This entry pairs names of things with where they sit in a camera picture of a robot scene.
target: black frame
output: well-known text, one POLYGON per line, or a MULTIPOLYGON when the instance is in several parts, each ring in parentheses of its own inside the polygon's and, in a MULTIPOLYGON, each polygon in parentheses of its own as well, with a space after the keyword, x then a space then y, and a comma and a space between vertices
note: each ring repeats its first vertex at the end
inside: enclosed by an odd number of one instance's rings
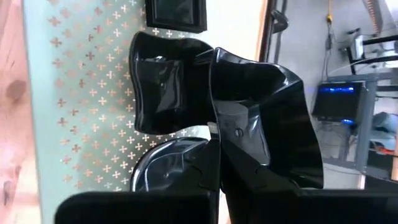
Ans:
POLYGON ((193 32, 196 34, 206 31, 207 30, 206 0, 193 0, 193 3, 194 3, 193 6, 194 25, 157 19, 156 1, 145 0, 147 26, 163 28, 163 29, 179 30, 184 32, 193 32))

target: desk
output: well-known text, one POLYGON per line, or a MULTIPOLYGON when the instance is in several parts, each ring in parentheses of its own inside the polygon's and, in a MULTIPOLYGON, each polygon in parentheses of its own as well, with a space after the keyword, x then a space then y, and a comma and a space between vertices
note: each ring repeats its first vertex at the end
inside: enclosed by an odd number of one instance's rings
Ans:
POLYGON ((25 31, 43 223, 78 192, 128 190, 146 150, 206 127, 165 136, 134 131, 128 73, 133 35, 194 37, 248 59, 257 57, 266 2, 207 1, 208 31, 193 35, 145 26, 143 0, 25 1, 25 31))

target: blue light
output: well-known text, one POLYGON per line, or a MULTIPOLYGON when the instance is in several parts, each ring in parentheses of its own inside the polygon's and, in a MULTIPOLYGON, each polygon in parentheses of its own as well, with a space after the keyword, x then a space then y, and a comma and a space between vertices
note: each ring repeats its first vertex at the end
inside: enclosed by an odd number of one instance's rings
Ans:
POLYGON ((345 124, 353 124, 354 123, 354 121, 350 120, 350 119, 342 119, 341 122, 345 123, 345 124))
POLYGON ((354 87, 349 86, 349 87, 344 87, 344 88, 321 88, 319 89, 320 92, 327 92, 327 93, 353 93, 354 92, 354 87))

